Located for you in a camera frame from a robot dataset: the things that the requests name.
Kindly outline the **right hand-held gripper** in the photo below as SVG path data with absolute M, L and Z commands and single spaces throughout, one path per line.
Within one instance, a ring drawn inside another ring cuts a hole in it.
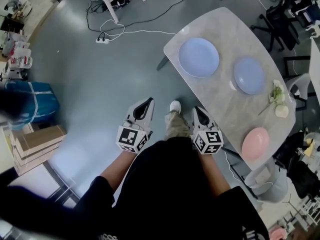
M 192 148 L 201 155 L 216 154 L 224 145 L 223 135 L 213 117 L 204 109 L 192 109 Z

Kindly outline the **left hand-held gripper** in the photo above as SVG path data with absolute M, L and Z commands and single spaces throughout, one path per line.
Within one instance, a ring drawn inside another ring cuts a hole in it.
M 127 152 L 138 154 L 150 139 L 155 101 L 152 97 L 140 100 L 129 107 L 127 118 L 118 127 L 116 144 Z

